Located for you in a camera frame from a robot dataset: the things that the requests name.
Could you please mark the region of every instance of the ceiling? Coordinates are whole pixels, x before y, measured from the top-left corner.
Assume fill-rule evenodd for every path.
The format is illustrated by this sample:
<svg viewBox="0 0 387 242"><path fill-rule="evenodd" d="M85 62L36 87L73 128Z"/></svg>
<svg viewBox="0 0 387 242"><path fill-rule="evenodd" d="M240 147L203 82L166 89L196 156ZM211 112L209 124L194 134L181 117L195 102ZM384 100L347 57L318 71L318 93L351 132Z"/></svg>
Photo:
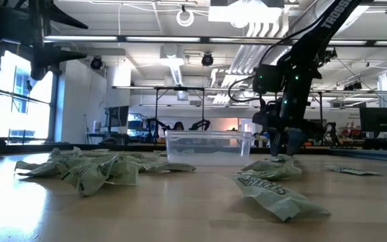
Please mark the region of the ceiling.
<svg viewBox="0 0 387 242"><path fill-rule="evenodd" d="M195 14L194 22L189 27L182 27L176 21L177 11L162 11L179 9L178 6L158 5L153 12L150 5L140 5L147 9L139 10L127 5L96 5L88 2L69 2L54 0L54 2L67 14L82 21L89 26L88 30L78 30L62 24L54 27L62 35L75 34L103 34L103 35L167 35L167 36L245 36L247 28L238 29L229 23L209 22L208 17ZM197 0L195 10L207 11L209 0ZM293 22L313 0L299 0L300 6L291 8L289 22ZM335 36L344 39L387 39L387 14L364 13L351 27ZM160 65L160 47L162 44L112 44L91 43L76 46L76 48L123 48L137 66L138 74L132 75L136 83L141 84L145 79L163 79L170 73L168 67ZM199 75L209 77L212 68L203 67L201 59L204 52L211 52L214 65L231 65L240 46L218 44L184 44L184 54L189 55L185 60L188 65L181 67L183 75ZM387 67L387 48L338 48L339 58L347 65L351 72L363 73L362 78L370 86L376 86L377 73ZM314 80L314 86L319 88L332 87L336 82L346 80L352 76L338 60L326 65L320 70L323 79Z"/></svg>

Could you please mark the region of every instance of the robotic arm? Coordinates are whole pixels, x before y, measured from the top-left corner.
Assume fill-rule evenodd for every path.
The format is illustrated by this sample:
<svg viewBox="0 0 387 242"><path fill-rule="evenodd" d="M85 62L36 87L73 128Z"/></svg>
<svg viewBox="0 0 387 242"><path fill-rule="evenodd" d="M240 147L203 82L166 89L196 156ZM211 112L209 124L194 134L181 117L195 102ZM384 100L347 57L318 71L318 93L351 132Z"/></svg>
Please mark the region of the robotic arm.
<svg viewBox="0 0 387 242"><path fill-rule="evenodd" d="M310 105L308 94L312 80L322 79L318 67L322 65L329 41L361 2L363 0L334 1L311 26L304 29L312 28L278 60L276 66L259 64L253 79L253 90L260 95L284 93L276 102L265 104L261 99L261 110L253 116L253 122L263 125L270 133L272 156L277 155L284 132L289 137L287 154L293 155L305 141L306 133L314 128L313 124L304 120L306 107Z"/></svg>
<svg viewBox="0 0 387 242"><path fill-rule="evenodd" d="M195 124L192 124L192 127L189 130L199 130L201 127L204 127L204 130L207 130L210 127L210 121L200 120Z"/></svg>
<svg viewBox="0 0 387 242"><path fill-rule="evenodd" d="M146 122L147 122L147 126L148 126L148 142L151 143L152 142L152 126L151 126L151 122L155 122L155 139L158 139L159 138L159 135L158 135L158 126L161 126L162 127L162 130L167 131L167 130L171 130L171 127L168 126L168 125L165 125L164 123L162 123L161 121L157 120L156 118L148 118L146 119Z"/></svg>

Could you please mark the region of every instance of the table surface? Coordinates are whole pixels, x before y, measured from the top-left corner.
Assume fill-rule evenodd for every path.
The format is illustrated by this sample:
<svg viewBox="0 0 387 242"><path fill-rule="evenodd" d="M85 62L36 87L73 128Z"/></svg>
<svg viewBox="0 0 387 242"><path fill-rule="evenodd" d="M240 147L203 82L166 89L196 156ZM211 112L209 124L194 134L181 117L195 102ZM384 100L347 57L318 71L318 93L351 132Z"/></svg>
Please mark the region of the table surface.
<svg viewBox="0 0 387 242"><path fill-rule="evenodd" d="M55 178L14 174L0 158L0 241L387 241L387 162L300 155L299 180L281 181L331 216L280 222L228 177L240 167L198 167L192 173L140 174L138 186L105 184L94 196ZM267 155L252 155L259 160ZM362 177L323 171L337 164L378 171Z"/></svg>

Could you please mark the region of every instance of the plastic container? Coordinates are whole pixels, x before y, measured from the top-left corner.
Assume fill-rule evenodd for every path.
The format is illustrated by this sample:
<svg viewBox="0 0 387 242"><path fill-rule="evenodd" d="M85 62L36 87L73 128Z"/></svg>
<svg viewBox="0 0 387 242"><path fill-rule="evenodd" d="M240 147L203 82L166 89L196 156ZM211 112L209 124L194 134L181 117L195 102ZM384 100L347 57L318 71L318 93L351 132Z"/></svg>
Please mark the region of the plastic container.
<svg viewBox="0 0 387 242"><path fill-rule="evenodd" d="M250 163L250 132L169 130L165 134L169 162L227 166Z"/></svg>

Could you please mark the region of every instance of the desk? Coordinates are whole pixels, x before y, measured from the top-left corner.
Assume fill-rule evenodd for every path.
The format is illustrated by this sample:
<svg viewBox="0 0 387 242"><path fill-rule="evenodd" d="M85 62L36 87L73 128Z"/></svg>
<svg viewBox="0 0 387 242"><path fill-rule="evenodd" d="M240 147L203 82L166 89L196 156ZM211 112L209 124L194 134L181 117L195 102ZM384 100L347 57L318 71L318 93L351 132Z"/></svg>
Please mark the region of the desk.
<svg viewBox="0 0 387 242"><path fill-rule="evenodd" d="M259 160L267 155L251 155ZM281 181L331 212L281 223L228 177L240 167L198 167L193 173L140 174L138 186L104 186L89 198L56 178L14 175L0 159L0 241L387 241L387 162L297 155L302 179ZM346 165L382 176L324 171Z"/></svg>
<svg viewBox="0 0 387 242"><path fill-rule="evenodd" d="M101 138L101 141L103 141L105 138L115 138L117 145L122 145L122 139L124 138L124 135L126 134L120 134L120 133L110 133L110 135L107 132L102 133L92 133L87 132L86 133L86 145L89 145L89 138Z"/></svg>

